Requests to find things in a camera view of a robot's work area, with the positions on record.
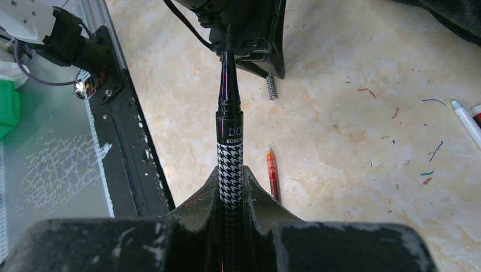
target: pen tip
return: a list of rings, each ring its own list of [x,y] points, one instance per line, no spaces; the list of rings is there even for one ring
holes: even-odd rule
[[[232,50],[232,33],[230,32],[230,24],[227,27],[227,31],[226,31],[225,50],[226,51]]]

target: red pen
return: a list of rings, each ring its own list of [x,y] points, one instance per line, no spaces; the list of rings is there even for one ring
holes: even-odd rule
[[[272,152],[271,146],[269,146],[269,150],[267,151],[267,169],[269,170],[271,195],[280,203],[281,199],[279,197],[279,186],[277,184],[276,158],[274,157],[274,152]]]

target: white marker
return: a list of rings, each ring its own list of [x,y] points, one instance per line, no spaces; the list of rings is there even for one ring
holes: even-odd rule
[[[481,129],[474,119],[472,119],[472,114],[456,99],[451,101],[451,104],[453,105],[454,113],[459,118],[469,135],[471,135],[471,138],[476,145],[481,149]]]

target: fuzzy black fabric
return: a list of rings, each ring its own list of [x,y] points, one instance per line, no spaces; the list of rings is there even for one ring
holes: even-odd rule
[[[481,0],[395,0],[428,10],[459,37],[481,46]]]

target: beige marbled tabletop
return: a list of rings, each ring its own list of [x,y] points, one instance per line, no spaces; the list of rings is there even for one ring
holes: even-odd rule
[[[180,204],[216,166],[218,57],[162,1],[107,3]],[[441,270],[479,268],[481,151],[450,101],[481,103],[481,49],[387,0],[288,0],[284,31],[278,100],[264,79],[238,73],[244,163],[262,186],[270,144],[282,203],[300,218],[407,224]]]

